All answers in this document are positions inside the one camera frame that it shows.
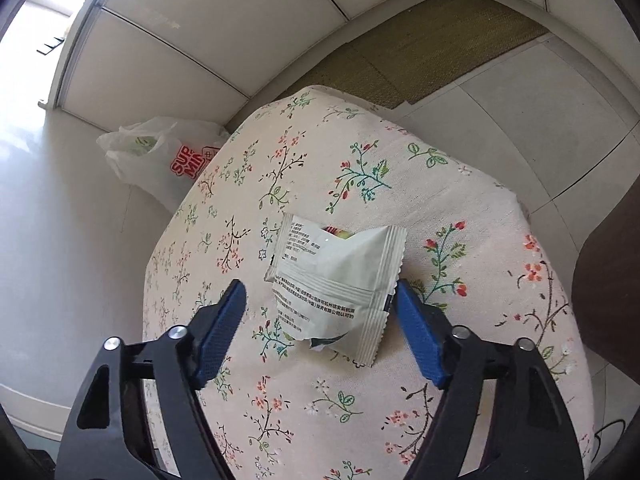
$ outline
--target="blue gripper pad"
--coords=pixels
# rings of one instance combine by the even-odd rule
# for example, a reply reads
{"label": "blue gripper pad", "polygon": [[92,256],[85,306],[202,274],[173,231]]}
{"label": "blue gripper pad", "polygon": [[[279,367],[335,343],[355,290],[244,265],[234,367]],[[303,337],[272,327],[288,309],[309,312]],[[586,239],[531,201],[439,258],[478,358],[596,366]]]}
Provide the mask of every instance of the blue gripper pad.
{"label": "blue gripper pad", "polygon": [[197,366],[192,383],[196,390],[217,376],[245,307],[246,289],[242,282],[233,280],[218,304],[202,307],[193,317],[190,329],[194,324]]}
{"label": "blue gripper pad", "polygon": [[423,304],[407,280],[398,280],[396,311],[420,373],[443,388],[449,375],[442,367],[444,339],[451,324],[437,307]]}

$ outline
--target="table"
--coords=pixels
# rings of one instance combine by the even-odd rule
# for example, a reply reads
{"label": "table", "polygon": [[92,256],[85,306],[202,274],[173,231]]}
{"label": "table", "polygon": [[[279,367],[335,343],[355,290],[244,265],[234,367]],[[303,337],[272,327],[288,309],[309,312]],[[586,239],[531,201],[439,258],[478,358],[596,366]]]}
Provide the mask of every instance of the table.
{"label": "table", "polygon": [[[384,110],[313,86],[249,117],[188,193],[148,263],[144,335],[215,303],[233,278],[247,311],[218,377],[199,394],[237,479],[403,478],[440,392],[420,375],[390,316],[372,367],[291,340],[263,276],[284,210],[352,232],[408,229],[400,276],[450,322],[481,338],[535,341],[558,381],[586,470],[590,375],[567,295],[516,196],[382,118]],[[175,472],[153,384],[154,439]],[[463,472],[479,463],[487,384]]]}

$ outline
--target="white tiled floor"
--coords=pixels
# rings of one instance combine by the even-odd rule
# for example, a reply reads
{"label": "white tiled floor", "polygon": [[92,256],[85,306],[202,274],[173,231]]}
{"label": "white tiled floor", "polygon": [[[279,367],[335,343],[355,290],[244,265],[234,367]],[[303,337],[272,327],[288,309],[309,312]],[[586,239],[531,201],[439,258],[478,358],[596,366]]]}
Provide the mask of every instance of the white tiled floor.
{"label": "white tiled floor", "polygon": [[[640,174],[640,115],[552,34],[392,113],[425,142],[517,193],[569,293],[584,241]],[[588,349],[587,359],[596,430],[618,418],[629,422],[640,406],[640,386]],[[615,424],[602,432],[594,464],[621,429]]]}
{"label": "white tiled floor", "polygon": [[142,337],[145,266],[170,215],[118,181],[101,130],[38,107],[60,50],[36,48],[66,21],[26,4],[0,43],[0,384],[70,406],[105,338]]}

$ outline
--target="white plastic bag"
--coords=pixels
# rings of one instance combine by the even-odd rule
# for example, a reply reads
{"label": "white plastic bag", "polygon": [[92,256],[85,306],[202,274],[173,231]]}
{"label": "white plastic bag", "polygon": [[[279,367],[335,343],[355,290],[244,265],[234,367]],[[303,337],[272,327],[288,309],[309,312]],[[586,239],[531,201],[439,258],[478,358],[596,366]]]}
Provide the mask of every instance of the white plastic bag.
{"label": "white plastic bag", "polygon": [[216,123],[155,117],[97,142],[121,181],[140,186],[173,213],[228,138]]}

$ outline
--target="snack packet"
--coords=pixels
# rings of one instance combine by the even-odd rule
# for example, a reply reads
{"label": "snack packet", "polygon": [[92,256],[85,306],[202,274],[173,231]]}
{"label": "snack packet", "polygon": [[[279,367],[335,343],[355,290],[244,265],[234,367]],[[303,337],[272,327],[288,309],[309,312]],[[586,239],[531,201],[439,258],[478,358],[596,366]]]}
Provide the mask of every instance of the snack packet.
{"label": "snack packet", "polygon": [[264,279],[288,335],[373,364],[394,294],[406,229],[351,235],[285,213]]}

